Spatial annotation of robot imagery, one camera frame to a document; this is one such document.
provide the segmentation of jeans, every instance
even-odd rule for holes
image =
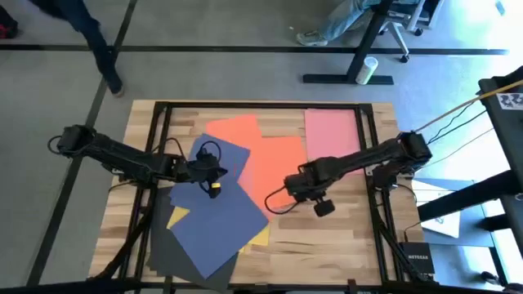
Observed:
[[[96,66],[109,87],[121,87],[120,79],[114,68],[114,59],[100,31],[100,23],[89,14],[83,0],[54,0],[73,29],[86,39],[96,59]]]
[[[345,31],[372,5],[382,0],[344,0],[329,15],[328,20],[318,29],[321,37],[332,41]],[[399,4],[416,4],[419,0],[395,0]]]

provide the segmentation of sticker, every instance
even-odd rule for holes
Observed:
[[[523,93],[498,93],[499,105],[505,110],[523,110]]]

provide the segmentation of pink paper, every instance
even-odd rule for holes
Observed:
[[[305,110],[307,157],[342,157],[360,151],[354,110]],[[363,169],[351,174],[363,174]]]

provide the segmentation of wooden table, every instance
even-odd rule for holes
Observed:
[[[138,149],[145,148],[155,102],[134,101],[123,143]],[[392,104],[372,106],[378,139],[383,141],[396,136],[398,128]],[[194,139],[203,133],[206,123],[241,114],[256,114],[263,136],[301,136],[305,147],[303,109],[174,109],[168,136],[175,136],[183,150],[190,150]],[[364,124],[364,129],[368,130],[369,125]],[[370,146],[367,134],[365,139]],[[166,153],[176,154],[176,144],[172,143],[167,144]],[[400,182],[410,186],[406,180]],[[172,183],[163,182],[160,186],[169,185]],[[122,186],[110,193],[89,272],[91,276],[100,273],[124,243],[135,192],[135,187]],[[347,279],[353,278],[358,285],[380,285],[364,175],[344,177],[328,190],[328,197],[334,201],[336,211],[326,217],[317,217],[311,204],[298,206],[293,213],[275,217],[270,223],[269,246],[252,245],[248,252],[240,254],[230,282],[346,285]],[[413,195],[403,188],[391,191],[391,207],[396,234],[401,240],[404,229],[419,221]],[[420,225],[409,229],[408,233],[409,241],[423,241]],[[129,276],[134,273],[136,247],[129,265]],[[393,278],[390,249],[385,242],[384,247],[387,272]],[[157,277],[145,265],[142,281],[163,282],[164,277]],[[185,281],[174,278],[173,282]]]

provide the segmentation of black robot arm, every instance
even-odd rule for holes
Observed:
[[[58,138],[57,150],[54,150],[51,143]],[[158,180],[207,183],[209,188],[202,186],[202,189],[215,198],[220,193],[216,182],[227,173],[220,167],[218,158],[207,152],[203,145],[196,160],[187,161],[183,155],[155,154],[132,148],[86,126],[64,128],[63,134],[53,137],[48,147],[51,152],[68,158],[93,158],[109,172],[118,175],[120,181],[131,180],[145,189],[157,184]]]
[[[401,172],[418,170],[432,157],[422,135],[414,132],[400,133],[396,138],[380,145],[344,157],[318,158],[298,167],[298,174],[287,176],[285,189],[296,201],[316,201],[315,212],[325,216],[334,211],[331,200],[324,201],[325,190],[348,172],[374,164],[373,183],[376,188],[386,188],[396,182]]]

